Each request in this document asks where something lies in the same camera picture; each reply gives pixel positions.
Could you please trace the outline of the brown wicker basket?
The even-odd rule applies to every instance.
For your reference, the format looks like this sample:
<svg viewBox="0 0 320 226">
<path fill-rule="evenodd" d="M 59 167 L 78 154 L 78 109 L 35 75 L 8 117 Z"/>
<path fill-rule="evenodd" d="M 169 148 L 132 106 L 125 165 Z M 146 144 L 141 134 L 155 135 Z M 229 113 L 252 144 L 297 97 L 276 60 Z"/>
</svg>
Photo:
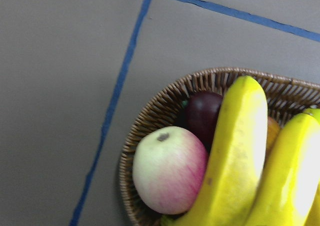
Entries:
<svg viewBox="0 0 320 226">
<path fill-rule="evenodd" d="M 119 160 L 119 185 L 124 208 L 132 225 L 159 225 L 161 214 L 146 206 L 132 179 L 133 156 L 143 137 L 171 126 L 182 111 L 183 101 L 198 91 L 225 94 L 237 77 L 250 75 L 263 87 L 268 115 L 284 126 L 308 107 L 320 106 L 320 86 L 292 77 L 253 69 L 218 67 L 188 74 L 158 92 L 142 108 L 125 140 Z"/>
</svg>

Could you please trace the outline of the pink green apple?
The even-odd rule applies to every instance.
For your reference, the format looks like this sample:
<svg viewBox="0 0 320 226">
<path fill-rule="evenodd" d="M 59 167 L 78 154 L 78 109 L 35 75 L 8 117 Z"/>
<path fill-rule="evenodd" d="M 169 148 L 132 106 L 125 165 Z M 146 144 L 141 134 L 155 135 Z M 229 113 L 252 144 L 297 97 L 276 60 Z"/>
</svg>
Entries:
<svg viewBox="0 0 320 226">
<path fill-rule="evenodd" d="M 168 126 L 138 144 L 132 178 L 142 201 L 163 214 L 180 214 L 194 203 L 207 167 L 208 152 L 190 131 Z"/>
</svg>

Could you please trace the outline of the long yellow banana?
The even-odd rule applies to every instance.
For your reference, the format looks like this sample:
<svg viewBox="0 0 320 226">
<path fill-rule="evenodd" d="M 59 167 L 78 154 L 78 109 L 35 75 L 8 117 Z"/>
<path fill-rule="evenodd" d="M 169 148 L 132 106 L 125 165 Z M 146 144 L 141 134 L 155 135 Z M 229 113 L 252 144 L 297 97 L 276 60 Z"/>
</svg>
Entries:
<svg viewBox="0 0 320 226">
<path fill-rule="evenodd" d="M 266 154 L 268 107 L 264 90 L 241 76 L 226 92 L 205 177 L 191 209 L 161 225 L 243 225 L 255 199 Z"/>
</svg>

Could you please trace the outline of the orange red mango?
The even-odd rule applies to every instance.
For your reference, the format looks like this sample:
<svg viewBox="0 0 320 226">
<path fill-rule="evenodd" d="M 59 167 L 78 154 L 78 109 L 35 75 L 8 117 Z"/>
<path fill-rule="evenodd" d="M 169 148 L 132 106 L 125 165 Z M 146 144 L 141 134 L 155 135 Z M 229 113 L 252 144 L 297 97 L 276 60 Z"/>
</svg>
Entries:
<svg viewBox="0 0 320 226">
<path fill-rule="evenodd" d="M 266 158 L 268 157 L 268 155 L 272 150 L 273 144 L 281 130 L 281 127 L 275 119 L 269 116 L 267 121 L 267 130 L 268 131 L 267 131 L 267 138 L 266 138 L 266 153 L 265 153 Z"/>
</svg>

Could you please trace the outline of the curved yellow banana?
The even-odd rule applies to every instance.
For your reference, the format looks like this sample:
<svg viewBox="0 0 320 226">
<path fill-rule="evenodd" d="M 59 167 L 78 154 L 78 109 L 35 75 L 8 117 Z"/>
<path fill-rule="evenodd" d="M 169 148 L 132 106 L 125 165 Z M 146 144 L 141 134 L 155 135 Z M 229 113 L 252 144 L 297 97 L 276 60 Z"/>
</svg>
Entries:
<svg viewBox="0 0 320 226">
<path fill-rule="evenodd" d="M 320 179 L 320 124 L 300 113 L 280 131 L 246 225 L 304 225 Z"/>
</svg>

